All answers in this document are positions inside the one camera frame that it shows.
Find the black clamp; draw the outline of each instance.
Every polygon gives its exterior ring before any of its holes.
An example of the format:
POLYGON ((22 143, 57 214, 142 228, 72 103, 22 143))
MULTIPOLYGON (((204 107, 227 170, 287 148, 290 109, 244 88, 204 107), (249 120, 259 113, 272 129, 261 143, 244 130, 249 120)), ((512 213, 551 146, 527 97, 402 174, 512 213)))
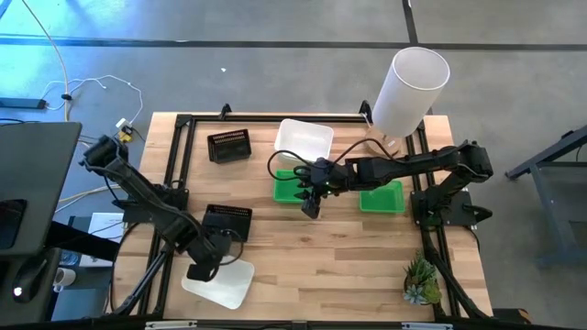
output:
POLYGON ((373 124, 373 117, 371 116, 371 106, 369 105, 369 102, 367 102, 367 100, 363 100, 363 102, 360 104, 359 113, 361 115, 365 115, 369 124, 373 124))
POLYGON ((218 119, 225 120, 225 118, 227 117, 227 113, 229 112, 232 112, 230 104, 224 104, 224 106, 222 107, 222 111, 220 111, 220 116, 218 117, 218 119))

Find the mug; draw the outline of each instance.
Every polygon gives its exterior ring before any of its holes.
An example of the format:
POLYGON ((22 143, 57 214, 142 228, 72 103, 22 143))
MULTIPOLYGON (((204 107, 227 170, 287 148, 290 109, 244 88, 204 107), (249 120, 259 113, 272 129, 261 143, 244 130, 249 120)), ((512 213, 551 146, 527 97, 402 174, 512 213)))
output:
POLYGON ((75 271, 72 269, 57 268, 55 279, 53 280, 53 290, 57 293, 62 292, 63 288, 72 285, 75 281, 75 271))

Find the black cable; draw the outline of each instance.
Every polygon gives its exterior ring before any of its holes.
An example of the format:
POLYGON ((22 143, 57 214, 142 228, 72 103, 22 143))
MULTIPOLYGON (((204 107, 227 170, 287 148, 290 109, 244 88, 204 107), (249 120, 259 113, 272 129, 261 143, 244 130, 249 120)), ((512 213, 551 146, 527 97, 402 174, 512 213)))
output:
POLYGON ((581 152, 581 148, 583 148, 583 146, 580 146, 580 147, 577 149, 577 153, 575 154, 575 161, 579 161, 579 153, 581 152))
POLYGON ((24 121, 24 120, 14 119, 14 118, 0 118, 0 120, 2 120, 2 121, 14 121, 14 122, 18 122, 20 124, 26 123, 26 121, 24 121))
POLYGON ((128 235, 130 235, 130 233, 137 226, 138 226, 138 223, 130 225, 128 227, 127 231, 122 235, 122 238, 120 238, 120 243, 118 244, 118 250, 116 251, 116 254, 114 255, 114 260, 112 261, 112 273, 110 274, 110 290, 109 290, 109 298, 108 298, 108 301, 110 302, 111 313, 115 310, 114 302, 113 302, 113 300, 114 300, 114 266, 116 265, 116 260, 118 259, 118 254, 120 253, 120 249, 122 248, 122 244, 125 242, 125 239, 127 239, 128 235))
POLYGON ((240 251, 238 252, 237 256, 236 256, 236 257, 234 257, 234 258, 233 258, 232 260, 230 260, 230 261, 227 261, 227 262, 221 262, 221 263, 219 264, 220 266, 226 266, 226 265, 230 265, 231 263, 233 263, 233 262, 235 262, 235 261, 237 261, 237 260, 239 260, 239 259, 240 259, 240 257, 242 256, 242 252, 243 252, 243 251, 244 251, 244 249, 245 249, 245 242, 243 241, 242 237, 241 237, 241 236, 240 236, 240 235, 239 235, 239 234, 238 234, 236 231, 234 231, 234 230, 232 230, 232 229, 222 229, 220 232, 221 232, 221 233, 223 233, 223 232, 227 232, 227 233, 229 233, 229 234, 233 234, 233 235, 234 235, 234 236, 236 236, 236 237, 238 238, 238 240, 240 241, 240 251))
POLYGON ((110 187, 110 182, 108 182, 108 179, 106 177, 104 177, 104 182, 106 183, 106 187, 108 188, 110 193, 112 193, 112 196, 114 197, 114 199, 120 203, 118 196, 116 196, 116 194, 114 193, 114 190, 112 190, 112 187, 110 187))
POLYGON ((271 171, 271 161, 272 161, 272 160, 275 158, 275 156, 277 156, 277 155, 279 155, 279 154, 281 154, 281 153, 290 154, 290 155, 292 155, 292 156, 296 157, 297 159, 299 159, 300 161, 302 161, 302 162, 303 162, 303 163, 304 163, 306 166, 308 166, 308 167, 313 167, 313 168, 315 168, 315 169, 321 169, 321 170, 325 170, 325 169, 326 169, 326 167, 316 166, 316 165, 312 164, 311 162, 309 162, 309 161, 307 161, 307 160, 305 160, 305 159, 301 158, 301 157, 300 157, 300 155, 296 154, 296 153, 295 153, 295 152, 293 152, 293 151, 290 151, 290 150, 277 150, 277 151, 273 152, 273 154, 272 154, 272 155, 269 157, 269 159, 267 160, 267 172, 269 173, 269 175, 271 175, 271 177, 272 177, 273 179, 275 179, 275 180, 277 180, 277 181, 290 181, 290 180, 297 180, 297 179, 298 179, 298 177, 297 177, 297 176, 294 176, 294 177, 292 177, 292 178, 285 178, 285 179, 284 179, 284 178, 278 178, 278 177, 276 177, 276 176, 275 176, 275 174, 273 174, 273 172, 271 171))
POLYGON ((9 122, 14 122, 14 123, 7 123, 7 124, 2 124, 0 125, 0 127, 5 127, 5 126, 9 126, 9 125, 21 125, 21 124, 26 124, 26 123, 38 123, 38 120, 20 120, 20 119, 14 119, 14 118, 0 118, 0 121, 9 121, 9 122))
POLYGON ((376 140, 374 138, 371 138, 371 137, 367 137, 367 138, 364 138, 362 140, 359 140, 359 141, 355 142, 352 146, 350 146, 348 149, 346 149, 343 153, 340 154, 340 156, 338 156, 337 159, 333 160, 332 162, 333 163, 337 163, 339 160, 342 160, 343 157, 347 156, 347 154, 349 152, 351 152, 354 148, 356 148, 359 144, 362 144, 362 143, 365 143, 365 142, 368 142, 368 141, 374 142, 379 147, 379 149, 381 149, 383 151, 383 153, 385 154, 385 156, 387 156, 387 158, 389 160, 393 160, 393 161, 395 161, 397 163, 400 163, 400 164, 405 164, 405 161, 401 161, 401 160, 395 159, 393 157, 393 155, 390 155, 390 153, 387 152, 387 150, 385 150, 385 147, 382 145, 381 142, 379 142, 378 140, 376 140))
MULTIPOLYGON (((365 143, 367 141, 371 141, 374 142, 375 144, 377 144, 377 146, 379 146, 379 148, 383 151, 383 153, 385 154, 385 156, 387 156, 390 160, 393 160, 395 162, 398 162, 400 164, 405 164, 404 161, 395 159, 393 157, 393 155, 390 155, 389 152, 387 152, 387 150, 385 150, 385 147, 381 144, 381 142, 379 142, 378 140, 374 139, 374 138, 364 138, 362 140, 359 140, 357 142, 355 142, 352 146, 350 146, 349 148, 347 148, 343 153, 340 154, 340 156, 338 156, 335 160, 332 161, 333 164, 337 163, 339 160, 342 160, 343 157, 347 156, 347 154, 349 152, 351 152, 354 148, 356 148, 359 144, 361 143, 365 143)), ((299 159, 300 161, 302 161, 306 166, 308 167, 312 167, 315 169, 320 169, 320 170, 326 170, 328 167, 322 167, 322 166, 316 166, 315 164, 303 159, 302 157, 300 157, 298 154, 296 154, 293 151, 290 150, 277 150, 275 152, 273 152, 273 154, 269 157, 269 159, 267 160, 267 172, 269 173, 269 175, 271 175, 271 177, 277 181, 290 181, 290 180, 296 180, 299 179, 298 176, 292 177, 292 178, 278 178, 276 177, 273 172, 271 171, 271 161, 273 160, 273 158, 275 158, 275 156, 279 155, 280 153, 287 153, 290 154, 294 157, 296 157, 297 159, 299 159)))
POLYGON ((137 133, 138 137, 143 140, 143 142, 147 143, 147 141, 145 141, 145 138, 143 136, 140 135, 140 132, 138 132, 138 130, 136 128, 131 128, 132 133, 137 133))
POLYGON ((469 230, 471 232, 471 234, 473 234, 473 236, 475 237, 475 241, 477 242, 477 250, 481 251, 481 244, 479 243, 479 237, 477 236, 475 231, 468 225, 464 225, 464 227, 465 227, 465 229, 469 230))

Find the black mesh basket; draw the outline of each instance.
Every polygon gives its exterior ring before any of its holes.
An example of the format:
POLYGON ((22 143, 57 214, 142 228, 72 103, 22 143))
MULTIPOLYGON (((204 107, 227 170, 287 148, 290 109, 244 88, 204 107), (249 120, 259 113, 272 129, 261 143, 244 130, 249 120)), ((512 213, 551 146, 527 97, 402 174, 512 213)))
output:
POLYGON ((210 161, 222 164, 250 157, 249 131, 240 129, 208 136, 208 156, 210 161))
POLYGON ((249 239, 250 220, 253 210, 242 207, 209 204, 205 208, 202 226, 211 229, 232 229, 238 233, 243 242, 249 239))

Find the white paper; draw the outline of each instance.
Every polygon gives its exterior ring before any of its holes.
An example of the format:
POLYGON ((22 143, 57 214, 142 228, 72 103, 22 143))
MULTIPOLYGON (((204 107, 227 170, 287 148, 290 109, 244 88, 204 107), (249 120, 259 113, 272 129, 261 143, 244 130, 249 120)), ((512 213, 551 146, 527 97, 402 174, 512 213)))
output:
MULTIPOLYGON (((124 224, 122 223, 122 217, 124 214, 120 213, 94 213, 92 214, 92 220, 90 221, 90 228, 88 229, 88 233, 92 233, 96 230, 100 230, 102 228, 106 228, 113 224, 119 223, 119 225, 114 225, 108 229, 101 230, 95 234, 94 236, 101 237, 101 238, 111 238, 110 240, 113 242, 120 243, 122 239, 122 234, 124 233, 124 224)), ((80 259, 80 267, 110 267, 112 266, 112 261, 103 260, 100 258, 90 257, 86 255, 82 255, 80 259)))

